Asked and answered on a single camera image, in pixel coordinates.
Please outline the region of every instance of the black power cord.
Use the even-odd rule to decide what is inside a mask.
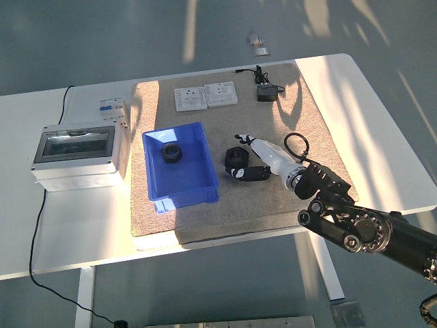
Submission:
[[[72,87],[74,87],[74,85],[71,85],[67,88],[66,93],[64,94],[64,101],[62,102],[62,113],[61,113],[61,117],[59,118],[58,121],[58,125],[61,124],[62,119],[64,118],[64,113],[66,111],[66,96],[67,96],[67,92],[69,89],[71,89]]]
[[[253,72],[253,74],[255,75],[255,83],[256,84],[267,83],[267,84],[270,84],[273,87],[278,87],[278,88],[280,88],[280,90],[278,90],[278,93],[281,93],[281,92],[285,91],[284,87],[281,87],[280,85],[272,84],[268,80],[268,73],[264,73],[263,74],[262,69],[261,69],[261,67],[259,65],[257,65],[256,70],[251,70],[251,69],[248,69],[248,68],[242,68],[242,69],[239,69],[239,70],[235,70],[234,72],[235,73],[241,73],[241,72],[244,72],[244,71]]]
[[[65,105],[66,105],[66,95],[67,95],[68,90],[69,90],[71,87],[74,87],[74,86],[71,85],[70,87],[68,87],[67,90],[66,90],[66,93],[64,94],[64,103],[63,103],[63,105],[62,105],[62,114],[61,114],[61,117],[60,117],[60,119],[59,119],[59,123],[61,123],[62,118],[63,118],[63,116],[64,116]],[[81,304],[79,304],[78,302],[76,302],[76,301],[74,301],[74,300],[72,300],[72,299],[69,299],[69,298],[67,298],[67,297],[65,297],[65,296],[63,296],[63,295],[61,295],[61,294],[59,294],[56,290],[54,290],[54,289],[52,289],[52,288],[50,288],[50,287],[47,287],[47,286],[45,286],[45,285],[43,285],[43,284],[40,284],[40,283],[38,283],[38,282],[35,280],[35,277],[33,276],[33,272],[32,272],[33,250],[34,250],[34,248],[35,248],[35,239],[36,239],[36,234],[37,234],[37,232],[38,232],[38,226],[39,226],[39,224],[40,224],[41,214],[42,214],[42,211],[44,210],[44,205],[46,204],[46,197],[47,197],[47,190],[45,189],[45,190],[44,190],[44,197],[42,198],[42,204],[41,204],[40,212],[38,213],[38,217],[37,217],[37,219],[36,219],[35,232],[33,233],[32,244],[31,244],[31,249],[30,249],[29,275],[30,275],[30,278],[31,278],[32,282],[33,282],[36,286],[41,287],[41,288],[44,288],[44,289],[47,289],[47,290],[51,291],[53,294],[57,295],[58,297],[61,297],[62,299],[66,300],[66,301],[69,301],[69,302],[71,302],[71,303],[73,303],[73,304],[79,306],[82,310],[85,310],[85,311],[91,312],[94,316],[97,316],[98,318],[103,318],[103,319],[107,320],[108,322],[110,322],[111,324],[114,325],[114,328],[127,328],[128,323],[127,323],[126,321],[124,321],[124,320],[117,320],[117,321],[115,321],[115,322],[114,322],[114,321],[111,321],[111,320],[109,320],[106,316],[98,315],[98,314],[95,313],[93,310],[88,309],[88,308],[86,308],[86,307],[83,307],[83,306],[82,306]]]

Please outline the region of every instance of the beige carpet mat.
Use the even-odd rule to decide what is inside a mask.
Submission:
[[[240,182],[225,172],[226,150],[241,146],[235,134],[247,134],[283,145],[284,137],[296,131],[310,143],[309,158],[327,165],[352,184],[343,162],[308,87],[293,64],[265,66],[270,81],[285,87],[277,102],[257,102],[252,72],[220,72],[177,79],[145,82],[132,89],[132,235],[145,236],[174,230],[180,244],[223,238],[250,232],[299,226],[297,214],[309,200],[300,200],[285,189],[278,176],[262,182]],[[233,81],[238,104],[201,111],[177,112],[174,89]],[[219,201],[187,206],[156,214],[147,195],[142,133],[191,122],[202,122],[220,184]],[[289,139],[301,154],[299,138]],[[249,150],[249,166],[263,165]],[[357,194],[352,187],[352,197]]]

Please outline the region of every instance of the black robotic finger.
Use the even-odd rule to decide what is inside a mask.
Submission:
[[[269,166],[252,166],[245,167],[242,169],[233,169],[226,167],[226,172],[229,173],[234,178],[239,181],[264,181],[270,177],[270,167]]]

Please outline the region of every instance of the black cable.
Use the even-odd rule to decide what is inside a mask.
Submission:
[[[64,101],[62,102],[62,113],[61,113],[61,117],[59,119],[58,125],[61,124],[62,118],[64,117],[64,112],[66,111],[66,96],[67,96],[67,92],[70,88],[74,87],[74,85],[71,85],[67,88],[66,93],[64,94]]]
[[[267,77],[268,73],[266,72],[266,73],[263,74],[262,69],[261,69],[261,67],[259,65],[257,65],[257,69],[256,70],[251,70],[251,69],[248,69],[248,68],[242,68],[242,69],[239,69],[239,70],[235,70],[234,72],[235,73],[241,73],[241,72],[244,72],[246,70],[248,70],[249,72],[253,72],[253,74],[255,75],[255,83],[256,84],[268,83],[268,84],[270,84],[273,87],[281,88],[282,90],[278,90],[278,93],[281,93],[281,92],[285,91],[284,87],[281,87],[280,85],[272,84],[268,80],[268,77]]]
[[[297,136],[297,137],[300,137],[304,142],[305,142],[305,150],[304,150],[304,152],[302,153],[302,155],[301,156],[299,156],[299,155],[297,155],[296,153],[294,153],[291,149],[290,149],[290,147],[288,146],[288,144],[287,144],[287,140],[290,138],[290,137],[292,137],[292,136]],[[313,161],[312,159],[308,159],[307,158],[307,156],[308,156],[308,152],[309,152],[309,142],[308,142],[308,140],[307,140],[307,138],[305,138],[303,135],[301,135],[300,133],[297,133],[297,132],[291,132],[291,133],[289,133],[289,134],[287,134],[286,136],[285,136],[285,138],[284,138],[284,146],[285,146],[285,149],[293,156],[293,157],[296,157],[297,159],[300,159],[300,162],[302,163],[302,162],[308,162],[308,163],[315,163],[315,164],[319,164],[318,162],[316,162],[316,161]]]
[[[69,301],[77,306],[79,306],[82,310],[85,311],[89,311],[91,312],[94,316],[97,316],[98,318],[103,318],[106,319],[107,321],[109,321],[110,323],[112,323],[113,325],[115,324],[113,321],[109,320],[106,316],[99,316],[97,313],[95,313],[93,310],[88,309],[86,307],[83,307],[81,304],[77,303],[76,301],[69,299],[65,296],[62,296],[61,294],[59,294],[56,290],[53,290],[52,288],[49,288],[45,285],[42,285],[40,283],[38,283],[35,278],[33,277],[33,273],[32,273],[32,262],[33,262],[33,249],[35,247],[35,239],[36,239],[36,234],[38,232],[38,226],[40,224],[40,219],[41,219],[41,214],[42,211],[44,210],[44,205],[46,203],[46,196],[47,196],[47,190],[44,190],[44,197],[42,199],[42,204],[41,204],[41,209],[40,212],[38,213],[38,218],[36,219],[36,227],[35,227],[35,232],[33,233],[33,238],[32,238],[32,245],[31,245],[31,249],[30,249],[30,260],[29,260],[29,274],[30,274],[30,278],[32,279],[33,283],[41,288],[47,289],[49,291],[51,291],[52,293],[54,293],[55,295],[61,297],[62,299],[65,299],[66,301]]]

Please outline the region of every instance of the power adapter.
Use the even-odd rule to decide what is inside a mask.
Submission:
[[[257,87],[257,101],[273,102],[278,100],[278,87],[267,83],[261,83]]]

